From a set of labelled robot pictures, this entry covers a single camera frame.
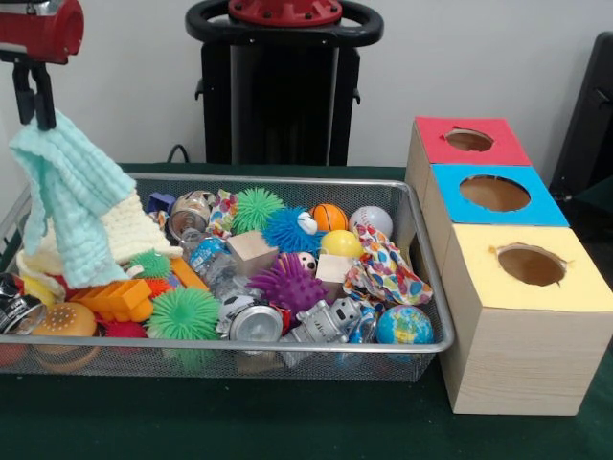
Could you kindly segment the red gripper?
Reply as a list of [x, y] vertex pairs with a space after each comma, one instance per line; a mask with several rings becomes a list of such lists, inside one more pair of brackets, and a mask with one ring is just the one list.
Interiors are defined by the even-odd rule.
[[[1, 51], [36, 61], [65, 64], [79, 53], [84, 35], [84, 13], [79, 1], [2, 1]], [[40, 130], [56, 127], [52, 81], [45, 64], [31, 70], [36, 93], [30, 87], [30, 68], [14, 64], [12, 81], [21, 125], [36, 115]]]

